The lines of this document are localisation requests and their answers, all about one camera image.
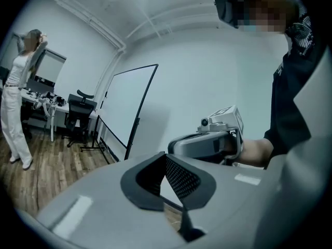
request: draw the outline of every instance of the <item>wooden floor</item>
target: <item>wooden floor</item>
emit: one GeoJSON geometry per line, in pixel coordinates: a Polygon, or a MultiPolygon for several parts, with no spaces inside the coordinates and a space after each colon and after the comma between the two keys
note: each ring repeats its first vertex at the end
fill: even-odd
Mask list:
{"type": "Polygon", "coordinates": [[[67,148],[68,139],[62,140],[61,134],[57,133],[51,142],[49,132],[31,131],[33,137],[27,142],[33,163],[27,171],[22,169],[21,161],[9,162],[10,150],[0,131],[0,180],[14,206],[35,216],[72,183],[107,163],[99,150],[81,153],[79,147],[82,144],[67,148]]]}

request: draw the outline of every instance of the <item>whiteboard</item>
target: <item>whiteboard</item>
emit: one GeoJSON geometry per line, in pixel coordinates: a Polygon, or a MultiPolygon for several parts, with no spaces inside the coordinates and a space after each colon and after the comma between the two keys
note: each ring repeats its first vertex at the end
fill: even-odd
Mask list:
{"type": "Polygon", "coordinates": [[[46,52],[36,75],[55,83],[64,62],[65,59],[51,52],[46,52]]]}
{"type": "Polygon", "coordinates": [[[117,74],[109,85],[100,117],[125,147],[157,67],[155,64],[117,74]]]}

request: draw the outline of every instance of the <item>white top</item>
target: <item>white top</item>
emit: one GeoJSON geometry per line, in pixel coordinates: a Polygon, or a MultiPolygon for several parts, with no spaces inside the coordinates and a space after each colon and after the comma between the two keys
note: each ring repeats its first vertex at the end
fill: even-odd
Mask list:
{"type": "Polygon", "coordinates": [[[14,59],[6,84],[19,85],[28,57],[29,55],[17,56],[14,59]]]}

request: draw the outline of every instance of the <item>white desk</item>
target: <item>white desk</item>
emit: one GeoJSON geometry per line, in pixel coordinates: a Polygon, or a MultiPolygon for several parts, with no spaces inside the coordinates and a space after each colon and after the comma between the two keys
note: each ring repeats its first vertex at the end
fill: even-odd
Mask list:
{"type": "MultiPolygon", "coordinates": [[[[36,99],[36,96],[30,96],[28,95],[28,91],[25,89],[21,90],[21,95],[22,98],[28,102],[32,102],[34,103],[35,101],[38,101],[38,99],[36,99]]],[[[63,112],[63,113],[69,113],[69,104],[66,103],[64,106],[60,107],[60,106],[55,106],[51,108],[51,141],[54,141],[54,129],[55,131],[57,131],[57,125],[54,126],[54,119],[56,119],[56,112],[63,112]]],[[[92,111],[92,113],[90,114],[90,119],[97,119],[98,118],[98,114],[95,111],[92,111]]]]}

